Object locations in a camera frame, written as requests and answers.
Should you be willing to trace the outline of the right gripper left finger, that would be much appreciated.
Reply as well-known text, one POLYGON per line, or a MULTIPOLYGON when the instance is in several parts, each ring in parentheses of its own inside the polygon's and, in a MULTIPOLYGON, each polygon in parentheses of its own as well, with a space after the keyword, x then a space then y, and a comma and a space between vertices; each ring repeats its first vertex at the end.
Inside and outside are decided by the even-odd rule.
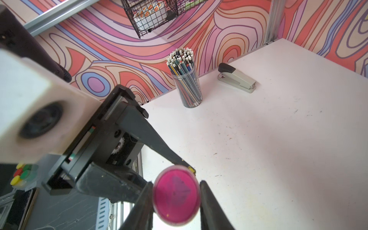
POLYGON ((148 182, 119 230, 151 230, 153 227, 153 183, 148 182))

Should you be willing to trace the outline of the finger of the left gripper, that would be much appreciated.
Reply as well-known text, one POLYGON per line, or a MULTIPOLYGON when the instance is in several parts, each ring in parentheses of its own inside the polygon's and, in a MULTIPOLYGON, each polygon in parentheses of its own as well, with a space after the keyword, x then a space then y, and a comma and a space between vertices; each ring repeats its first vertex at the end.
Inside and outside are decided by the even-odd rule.
POLYGON ((118 118, 117 124, 130 136, 142 142, 172 164, 184 166, 192 173, 196 173, 196 170, 192 166, 169 148, 136 107, 127 106, 118 118))
POLYGON ((90 163, 75 188, 82 194, 108 198, 112 203, 135 203, 147 181, 126 166, 90 163))

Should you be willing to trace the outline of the coloured button box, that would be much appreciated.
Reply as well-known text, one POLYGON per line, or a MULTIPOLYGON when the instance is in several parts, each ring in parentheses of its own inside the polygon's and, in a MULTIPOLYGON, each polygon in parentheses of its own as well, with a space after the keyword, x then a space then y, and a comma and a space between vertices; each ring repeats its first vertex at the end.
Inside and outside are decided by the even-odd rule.
POLYGON ((18 190, 28 191, 34 188, 39 179, 39 166, 37 164, 19 163, 10 185, 18 190))

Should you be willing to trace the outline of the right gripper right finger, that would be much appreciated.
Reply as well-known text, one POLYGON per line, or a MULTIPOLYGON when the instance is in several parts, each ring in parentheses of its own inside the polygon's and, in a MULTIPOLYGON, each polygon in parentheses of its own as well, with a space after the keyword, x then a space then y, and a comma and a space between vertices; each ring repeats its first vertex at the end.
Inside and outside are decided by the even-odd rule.
POLYGON ((234 230, 208 183, 204 180, 200 182, 200 194, 201 230, 234 230))

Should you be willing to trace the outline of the grey stapler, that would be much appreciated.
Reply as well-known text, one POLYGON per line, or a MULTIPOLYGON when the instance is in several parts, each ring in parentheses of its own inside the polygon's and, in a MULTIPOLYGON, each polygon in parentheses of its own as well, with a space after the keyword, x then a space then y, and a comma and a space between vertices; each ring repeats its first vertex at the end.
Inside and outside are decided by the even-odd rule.
POLYGON ((250 94, 255 91, 256 80, 237 70, 235 67, 226 63, 220 63, 218 71, 218 80, 250 94))

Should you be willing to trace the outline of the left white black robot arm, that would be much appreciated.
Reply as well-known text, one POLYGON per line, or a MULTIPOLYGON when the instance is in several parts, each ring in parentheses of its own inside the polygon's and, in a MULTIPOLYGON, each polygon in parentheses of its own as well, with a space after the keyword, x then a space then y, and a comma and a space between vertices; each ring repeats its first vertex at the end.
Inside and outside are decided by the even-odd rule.
POLYGON ((131 169, 143 146, 195 174, 148 122, 148 113, 122 85, 103 102, 70 85, 56 63, 1 6, 1 162, 60 159, 44 179, 51 195, 72 189, 112 201, 135 202, 146 181, 131 169))

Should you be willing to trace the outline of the cup of pencils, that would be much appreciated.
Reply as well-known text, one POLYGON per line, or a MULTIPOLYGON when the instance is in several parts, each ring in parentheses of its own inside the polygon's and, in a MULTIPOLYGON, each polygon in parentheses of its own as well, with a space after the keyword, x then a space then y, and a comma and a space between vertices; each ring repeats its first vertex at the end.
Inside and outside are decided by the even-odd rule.
POLYGON ((180 99, 186 108, 195 108, 202 103, 203 95, 190 48, 177 48, 169 54, 166 62, 180 99))

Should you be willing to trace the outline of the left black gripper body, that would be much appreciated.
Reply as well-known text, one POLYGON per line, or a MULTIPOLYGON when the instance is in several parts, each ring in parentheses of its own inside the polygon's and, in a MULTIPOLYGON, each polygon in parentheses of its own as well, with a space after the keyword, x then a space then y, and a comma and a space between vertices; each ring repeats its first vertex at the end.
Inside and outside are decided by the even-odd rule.
POLYGON ((116 86, 46 176, 43 187, 50 195, 64 195, 76 189, 76 182, 92 162, 132 169, 143 143, 117 124, 129 105, 148 117, 129 88, 116 86))

